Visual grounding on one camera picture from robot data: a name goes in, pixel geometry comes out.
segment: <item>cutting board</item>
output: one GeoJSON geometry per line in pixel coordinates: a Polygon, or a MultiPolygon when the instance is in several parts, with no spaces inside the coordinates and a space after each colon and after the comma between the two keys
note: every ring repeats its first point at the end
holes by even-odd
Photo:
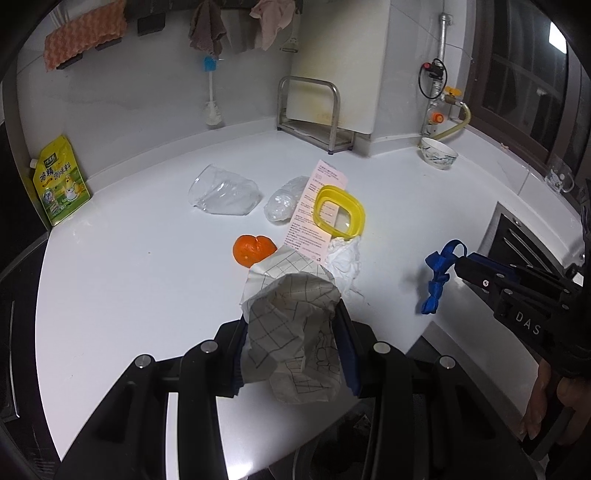
{"type": "MultiPolygon", "coordinates": [[[[389,0],[312,0],[304,3],[300,51],[291,74],[327,80],[341,97],[339,127],[374,130],[388,36],[389,0]]],[[[290,82],[287,117],[330,125],[327,87],[290,82]]]]}

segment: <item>blue strap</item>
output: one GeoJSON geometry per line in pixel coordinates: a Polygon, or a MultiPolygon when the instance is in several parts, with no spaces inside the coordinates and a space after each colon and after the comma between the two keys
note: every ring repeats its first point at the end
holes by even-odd
{"type": "Polygon", "coordinates": [[[429,282],[429,298],[423,303],[421,313],[427,315],[435,313],[439,307],[439,299],[443,293],[443,285],[449,281],[449,273],[446,273],[450,267],[456,263],[458,257],[453,253],[458,245],[464,247],[464,257],[468,253],[468,248],[459,240],[451,240],[443,247],[441,253],[433,252],[425,259],[425,263],[433,270],[433,279],[429,282]]]}

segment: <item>glass mug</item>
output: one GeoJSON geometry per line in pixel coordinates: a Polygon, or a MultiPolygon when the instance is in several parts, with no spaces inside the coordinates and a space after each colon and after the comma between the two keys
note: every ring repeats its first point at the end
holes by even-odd
{"type": "Polygon", "coordinates": [[[556,193],[568,193],[574,188],[573,172],[557,155],[552,155],[548,162],[548,173],[544,180],[556,193]]]}

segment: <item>human hand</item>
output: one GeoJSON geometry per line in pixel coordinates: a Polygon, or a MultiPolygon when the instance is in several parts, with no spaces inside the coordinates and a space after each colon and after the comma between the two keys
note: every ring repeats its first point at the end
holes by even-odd
{"type": "MultiPolygon", "coordinates": [[[[546,388],[551,376],[550,364],[542,360],[538,366],[538,378],[531,390],[525,416],[519,426],[519,433],[527,432],[532,440],[539,435],[541,422],[546,415],[548,408],[546,388]]],[[[570,445],[579,439],[591,418],[591,381],[582,378],[563,378],[558,384],[556,393],[564,406],[574,410],[573,418],[558,441],[560,445],[570,445]]]]}

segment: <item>orange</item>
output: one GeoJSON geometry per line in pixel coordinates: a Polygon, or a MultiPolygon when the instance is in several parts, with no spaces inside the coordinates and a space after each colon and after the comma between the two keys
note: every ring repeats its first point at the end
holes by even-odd
{"type": "Polygon", "coordinates": [[[241,235],[234,242],[232,253],[240,265],[251,268],[277,250],[273,240],[266,236],[241,235]]]}

